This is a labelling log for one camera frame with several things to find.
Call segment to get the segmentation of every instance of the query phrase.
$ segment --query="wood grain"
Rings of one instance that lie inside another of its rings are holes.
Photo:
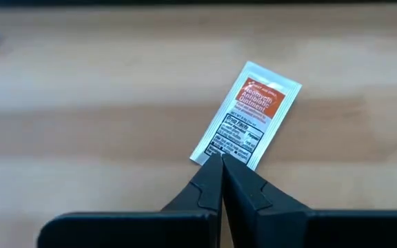
[[[311,207],[397,208],[397,5],[5,9],[0,33],[0,247],[164,206],[247,60],[303,84],[261,176]]]

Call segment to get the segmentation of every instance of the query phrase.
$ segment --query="white packet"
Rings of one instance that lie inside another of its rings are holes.
[[[248,61],[190,159],[227,153],[255,170],[301,84]]]

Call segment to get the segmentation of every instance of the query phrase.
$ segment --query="drug facts label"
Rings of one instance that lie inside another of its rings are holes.
[[[209,156],[217,152],[228,153],[247,163],[261,137],[262,131],[231,114],[226,114],[205,153]]]

